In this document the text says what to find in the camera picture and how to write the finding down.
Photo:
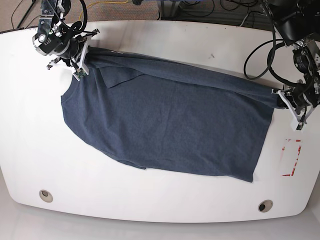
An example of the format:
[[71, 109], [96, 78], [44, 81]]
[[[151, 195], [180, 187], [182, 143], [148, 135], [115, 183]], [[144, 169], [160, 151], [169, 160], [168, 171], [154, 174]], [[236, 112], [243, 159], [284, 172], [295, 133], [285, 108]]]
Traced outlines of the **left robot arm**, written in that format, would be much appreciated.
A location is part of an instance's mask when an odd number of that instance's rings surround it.
[[301, 130], [308, 117], [320, 104], [320, 48], [312, 38], [320, 32], [320, 2], [318, 0], [264, 0], [261, 6], [281, 37], [275, 45], [293, 47], [293, 63], [303, 74], [297, 82], [280, 77], [270, 68], [269, 72], [279, 82], [277, 90], [280, 104], [293, 116], [293, 127]]

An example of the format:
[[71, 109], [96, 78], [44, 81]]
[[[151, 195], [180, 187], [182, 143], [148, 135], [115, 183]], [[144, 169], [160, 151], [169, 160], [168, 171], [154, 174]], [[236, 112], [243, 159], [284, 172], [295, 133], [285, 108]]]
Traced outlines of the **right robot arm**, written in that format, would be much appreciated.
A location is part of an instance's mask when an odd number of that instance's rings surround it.
[[88, 12], [83, 0], [83, 18], [72, 25], [65, 23], [65, 16], [71, 9], [70, 0], [43, 0], [37, 33], [32, 37], [35, 50], [43, 56], [55, 56], [46, 68], [62, 67], [72, 71], [73, 76], [80, 80], [89, 75], [85, 58], [89, 51], [89, 43], [100, 31], [87, 31]]

